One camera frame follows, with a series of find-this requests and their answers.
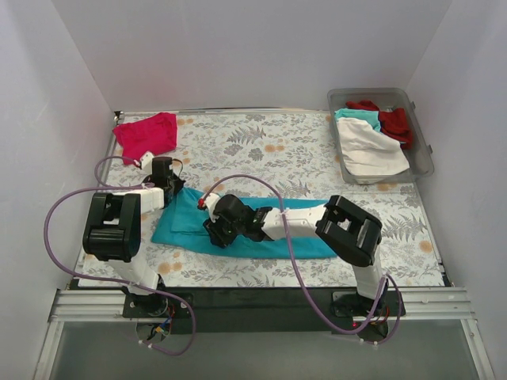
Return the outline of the teal blue t shirt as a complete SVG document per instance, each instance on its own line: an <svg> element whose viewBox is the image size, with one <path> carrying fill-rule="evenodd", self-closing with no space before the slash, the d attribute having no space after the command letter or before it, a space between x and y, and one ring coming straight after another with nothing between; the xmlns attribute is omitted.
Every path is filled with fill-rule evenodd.
<svg viewBox="0 0 507 380"><path fill-rule="evenodd" d="M239 236L222 249L211 243L203 226L208 218L206 212L197 209L197 201L203 195L193 188L183 188L170 205L163 211L151 241L155 244L174 245L193 251L219 257L246 259L285 259L289 251L285 237L279 241L254 242ZM275 198L242 197L240 200L253 209L259 207L279 207ZM324 199L284 199L284 206L307 208L326 203ZM318 237L295 237L291 232L292 247L297 260L316 260L337 257L334 251Z"/></svg>

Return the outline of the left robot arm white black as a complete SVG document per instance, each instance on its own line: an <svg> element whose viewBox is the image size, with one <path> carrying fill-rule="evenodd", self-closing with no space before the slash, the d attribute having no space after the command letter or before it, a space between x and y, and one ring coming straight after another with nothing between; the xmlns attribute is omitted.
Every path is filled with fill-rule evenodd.
<svg viewBox="0 0 507 380"><path fill-rule="evenodd" d="M97 192L93 195L82 238L84 251L105 262L127 283L124 293L135 307L152 316L162 316L169 299L159 290L163 280L139 251L141 217L168 207L184 181L173 171L171 157L148 152L140 159L147 173L140 189L127 192Z"/></svg>

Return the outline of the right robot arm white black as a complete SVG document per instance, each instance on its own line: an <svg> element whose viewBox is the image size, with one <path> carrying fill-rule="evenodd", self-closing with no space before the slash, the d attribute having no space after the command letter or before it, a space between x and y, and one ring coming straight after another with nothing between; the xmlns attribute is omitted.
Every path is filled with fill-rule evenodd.
<svg viewBox="0 0 507 380"><path fill-rule="evenodd" d="M387 305L386 284L376 251L382 240L382 223L343 196L308 208L253 209L233 195L212 193L198 200L197 208L208 213L204 228L211 243L225 249L237 237L255 242L293 238L319 238L350 264L356 278L356 297L346 311L379 313Z"/></svg>

